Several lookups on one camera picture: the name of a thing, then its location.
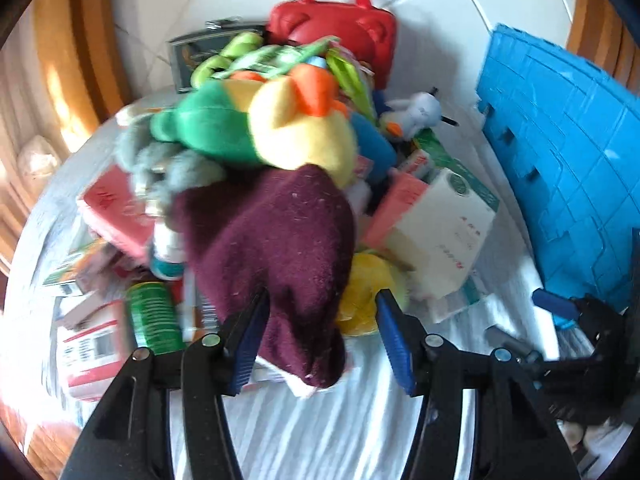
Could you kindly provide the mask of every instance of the red suitcase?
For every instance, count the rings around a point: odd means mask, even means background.
[[[293,0],[273,8],[267,24],[270,43],[311,43],[337,36],[359,61],[371,65],[376,89],[384,89],[396,47],[396,17],[370,0],[355,4]]]

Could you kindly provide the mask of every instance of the maroon cloth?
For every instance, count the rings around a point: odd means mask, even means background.
[[[258,354],[327,388],[344,369],[335,325],[354,250],[353,214],[317,166],[229,171],[175,202],[188,265],[219,318],[249,305],[261,285],[271,317]]]

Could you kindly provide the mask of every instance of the blue storage box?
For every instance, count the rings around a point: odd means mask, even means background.
[[[625,308],[640,227],[638,98],[589,61],[504,25],[478,95],[545,288]]]

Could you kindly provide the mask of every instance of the silver bolt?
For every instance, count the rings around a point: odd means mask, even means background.
[[[502,361],[503,363],[511,359],[511,352],[509,352],[506,348],[496,349],[494,355],[495,355],[495,358],[498,359],[498,361]]]
[[[442,346],[444,344],[444,339],[441,338],[438,334],[429,334],[424,338],[424,342],[427,343],[427,346],[437,348],[438,346]]]
[[[149,351],[149,348],[146,348],[144,346],[141,348],[136,348],[133,351],[133,358],[136,361],[144,361],[150,355],[151,355],[151,352]]]
[[[202,346],[216,346],[220,344],[220,336],[218,334],[207,334],[202,338]]]

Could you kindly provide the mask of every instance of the green can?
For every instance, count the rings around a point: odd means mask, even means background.
[[[143,282],[129,287],[127,304],[138,346],[154,354],[184,348],[171,295],[162,282]]]

